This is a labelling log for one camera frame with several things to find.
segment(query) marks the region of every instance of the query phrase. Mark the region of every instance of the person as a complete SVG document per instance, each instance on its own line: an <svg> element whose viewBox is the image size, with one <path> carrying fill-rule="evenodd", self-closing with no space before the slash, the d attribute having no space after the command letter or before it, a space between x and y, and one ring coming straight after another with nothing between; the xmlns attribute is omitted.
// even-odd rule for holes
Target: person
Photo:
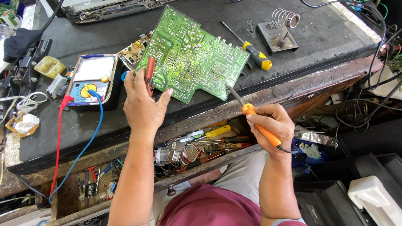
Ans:
<svg viewBox="0 0 402 226"><path fill-rule="evenodd" d="M141 69L133 79L131 71L124 81L123 109L131 135L109 226L149 225L151 211L157 225L305 226L293 191L291 154L273 147L254 125L273 132L290 150L294 124L281 105L263 105L255 110L259 115L246 117L265 151L230 164L213 185L183 183L184 189L174 187L174 198L166 190L154 195L154 137L174 90L167 89L155 101L148 96L144 74Z"/></svg>

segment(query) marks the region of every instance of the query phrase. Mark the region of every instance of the black workbench surface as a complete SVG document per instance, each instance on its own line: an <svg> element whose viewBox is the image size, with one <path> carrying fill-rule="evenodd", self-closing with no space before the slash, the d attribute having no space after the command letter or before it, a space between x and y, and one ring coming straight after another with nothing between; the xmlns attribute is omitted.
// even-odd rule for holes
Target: black workbench surface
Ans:
<svg viewBox="0 0 402 226"><path fill-rule="evenodd" d="M268 22L277 8L300 14L300 23L296 28L290 29L299 49L269 57L273 67L267 72L257 68L249 60L255 66L254 69L244 69L247 76L240 77L235 85L241 95L370 55L375 45L367 34L333 6L312 9L296 0L243 0L237 3L229 0L179 0L170 5L198 21L201 28L212 35L221 36L226 39L226 43L239 45L240 42L219 22L224 21L241 38L250 41L265 53L260 39L253 39L247 30L247 20L251 19L254 26ZM71 25L65 18L55 18L45 31L43 39L53 39L50 56L61 60L66 66L75 65L79 55L117 53L127 47L138 40L140 34L147 34L154 29L163 9L161 7L84 25ZM44 9L37 16L40 16L39 27L42 27L48 19ZM50 83L50 78L41 76L38 91L44 91ZM154 94L160 95L160 92L155 91ZM117 110L104 114L98 137L89 148L92 151L100 146L128 140L129 128L123 112L125 97L126 93L122 88ZM162 126L166 127L223 103L201 90L195 92L189 104L172 99ZM20 145L20 160L29 162L9 167L10 171L30 173L54 165L58 105L56 100L47 101L33 112L41 120L40 127L33 135L22 138ZM60 162L73 159L86 145L98 124L99 115L99 112L63 112Z"/></svg>

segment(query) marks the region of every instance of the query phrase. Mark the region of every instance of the maroon shirt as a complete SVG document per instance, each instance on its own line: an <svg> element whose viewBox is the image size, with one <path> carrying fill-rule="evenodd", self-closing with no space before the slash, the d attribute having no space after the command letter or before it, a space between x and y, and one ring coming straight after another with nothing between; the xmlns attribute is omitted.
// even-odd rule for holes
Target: maroon shirt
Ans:
<svg viewBox="0 0 402 226"><path fill-rule="evenodd" d="M235 192L209 184L187 189L166 206L157 226L174 225L260 225L260 207ZM306 226L285 221L278 226Z"/></svg>

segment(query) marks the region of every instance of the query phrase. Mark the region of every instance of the yellow selector knob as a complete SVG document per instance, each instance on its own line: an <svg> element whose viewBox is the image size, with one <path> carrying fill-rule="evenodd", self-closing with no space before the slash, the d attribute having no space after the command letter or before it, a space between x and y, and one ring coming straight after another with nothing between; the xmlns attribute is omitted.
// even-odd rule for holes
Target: yellow selector knob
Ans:
<svg viewBox="0 0 402 226"><path fill-rule="evenodd" d="M101 80L102 82L108 82L108 81L109 81L109 76L107 76L107 75L102 76L100 80Z"/></svg>
<svg viewBox="0 0 402 226"><path fill-rule="evenodd" d="M94 84L85 84L81 90L81 96L84 98L91 97L91 94L88 93L88 90L93 89L96 92L96 86Z"/></svg>

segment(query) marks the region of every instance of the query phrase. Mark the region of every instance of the drawer knob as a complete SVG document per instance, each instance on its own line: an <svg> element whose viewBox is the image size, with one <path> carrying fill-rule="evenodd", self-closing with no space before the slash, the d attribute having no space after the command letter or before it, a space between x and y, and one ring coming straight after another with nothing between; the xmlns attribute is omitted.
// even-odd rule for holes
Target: drawer knob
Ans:
<svg viewBox="0 0 402 226"><path fill-rule="evenodd" d="M176 194L176 190L173 189L173 185L168 186L168 196L174 196Z"/></svg>

